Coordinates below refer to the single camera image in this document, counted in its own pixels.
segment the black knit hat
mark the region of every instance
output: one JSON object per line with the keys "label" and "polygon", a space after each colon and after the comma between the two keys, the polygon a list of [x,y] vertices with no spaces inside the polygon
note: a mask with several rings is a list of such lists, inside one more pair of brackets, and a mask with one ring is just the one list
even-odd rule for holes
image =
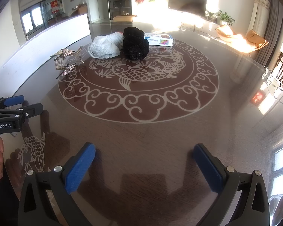
{"label": "black knit hat", "polygon": [[124,30],[123,50],[126,58],[131,60],[144,59],[149,53],[149,42],[144,39],[144,32],[136,27]]}

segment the white knit hat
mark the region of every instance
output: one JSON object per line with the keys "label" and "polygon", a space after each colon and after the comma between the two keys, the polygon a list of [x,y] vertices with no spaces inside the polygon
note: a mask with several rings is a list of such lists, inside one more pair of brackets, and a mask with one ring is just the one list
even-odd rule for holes
{"label": "white knit hat", "polygon": [[99,35],[94,38],[88,47],[89,54],[96,59],[113,58],[120,55],[124,35],[121,32],[115,32],[110,35]]}

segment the white cardboard box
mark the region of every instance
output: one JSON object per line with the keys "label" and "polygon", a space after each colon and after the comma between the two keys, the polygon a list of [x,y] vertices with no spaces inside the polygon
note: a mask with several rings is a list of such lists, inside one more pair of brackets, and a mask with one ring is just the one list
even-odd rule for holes
{"label": "white cardboard box", "polygon": [[168,34],[145,33],[144,38],[149,41],[149,45],[173,46],[173,37]]}

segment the green plant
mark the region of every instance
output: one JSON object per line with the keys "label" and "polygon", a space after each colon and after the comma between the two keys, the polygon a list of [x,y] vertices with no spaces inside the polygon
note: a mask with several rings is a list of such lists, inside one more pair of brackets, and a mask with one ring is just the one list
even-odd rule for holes
{"label": "green plant", "polygon": [[208,10],[206,10],[206,13],[205,13],[206,16],[209,16],[209,17],[213,17],[215,15],[215,13],[211,13],[209,12]]}
{"label": "green plant", "polygon": [[233,22],[236,22],[233,17],[228,16],[227,12],[222,13],[222,11],[219,9],[219,13],[217,14],[218,17],[220,17],[220,20],[225,21],[228,23],[228,25],[233,25]]}

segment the metal screw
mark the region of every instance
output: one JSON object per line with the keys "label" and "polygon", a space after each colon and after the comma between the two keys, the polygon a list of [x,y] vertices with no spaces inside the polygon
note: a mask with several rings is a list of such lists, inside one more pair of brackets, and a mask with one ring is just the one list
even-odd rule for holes
{"label": "metal screw", "polygon": [[233,167],[231,167],[231,166],[227,167],[226,169],[227,169],[228,172],[234,172],[235,171],[235,169]]}
{"label": "metal screw", "polygon": [[27,175],[28,176],[30,176],[30,175],[32,175],[33,174],[33,170],[29,170],[28,172],[27,172]]}
{"label": "metal screw", "polygon": [[54,171],[55,172],[60,172],[62,170],[62,167],[61,166],[56,166],[55,168],[54,168]]}
{"label": "metal screw", "polygon": [[255,170],[255,174],[261,176],[261,172],[259,170]]}

